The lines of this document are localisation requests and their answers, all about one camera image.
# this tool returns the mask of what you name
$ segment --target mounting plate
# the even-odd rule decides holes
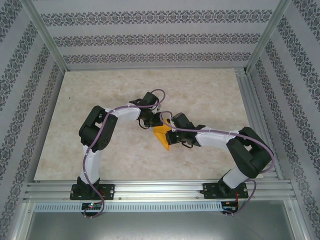
[[[231,189],[228,195],[224,195],[219,190],[217,182],[206,182],[202,186],[203,190],[200,193],[204,195],[204,199],[235,199],[236,193],[239,194],[239,199],[247,199],[249,197],[247,185],[244,182],[235,189]]]
[[[99,184],[97,190],[102,194],[104,200],[113,200],[115,196],[114,184]],[[98,194],[93,198],[88,198],[87,195],[79,192],[79,185],[73,184],[71,187],[70,200],[101,200]]]

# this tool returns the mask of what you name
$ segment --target yellow object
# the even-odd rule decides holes
[[[163,144],[163,146],[165,147],[165,149],[167,149],[168,151],[170,150],[170,145],[168,144],[167,142],[167,139],[166,139],[166,133],[168,131],[171,130],[171,127],[167,126],[167,125],[162,125],[162,126],[155,126],[153,128],[153,133],[154,135],[159,139],[159,141]]]

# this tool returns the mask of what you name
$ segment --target enclosure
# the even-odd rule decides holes
[[[2,0],[0,239],[320,239],[318,4]],[[235,199],[203,192],[236,165],[229,152],[167,151],[137,121],[103,150],[100,183],[114,186],[104,213],[85,219],[90,201],[70,199],[91,109],[154,89],[166,92],[161,110],[250,126],[272,150],[241,213],[221,214]]]

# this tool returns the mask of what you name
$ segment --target wall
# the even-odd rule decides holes
[[[279,0],[36,0],[69,69],[245,67]]]
[[[286,179],[320,239],[320,1],[293,0],[251,72]]]
[[[21,3],[0,2],[0,240],[32,182],[63,74]]]

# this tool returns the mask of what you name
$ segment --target beige marble surface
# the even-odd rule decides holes
[[[78,131],[95,105],[114,108],[142,98],[147,91],[166,92],[162,110],[183,112],[196,126],[221,130],[248,126],[232,69],[162,69],[67,72],[45,140],[35,180],[76,180],[83,150]],[[231,155],[214,147],[168,152],[137,121],[117,125],[102,153],[102,180],[219,179],[235,166]]]

